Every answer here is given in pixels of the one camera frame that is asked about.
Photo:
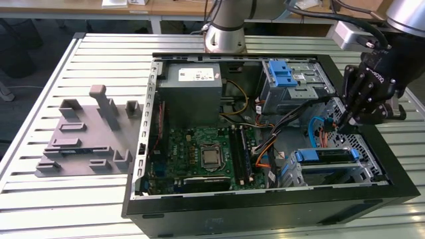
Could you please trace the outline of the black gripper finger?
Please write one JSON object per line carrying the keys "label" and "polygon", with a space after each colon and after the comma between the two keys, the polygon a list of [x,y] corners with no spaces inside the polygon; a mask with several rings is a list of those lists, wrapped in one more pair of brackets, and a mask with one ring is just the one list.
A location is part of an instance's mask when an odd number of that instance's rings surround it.
{"label": "black gripper finger", "polygon": [[388,105],[376,103],[373,99],[355,99],[348,101],[348,134],[359,133],[361,125],[384,123],[388,117]]}
{"label": "black gripper finger", "polygon": [[375,83],[365,68],[348,65],[344,72],[343,103],[344,113],[339,119],[339,130],[355,130],[356,125],[363,123],[368,98]]}

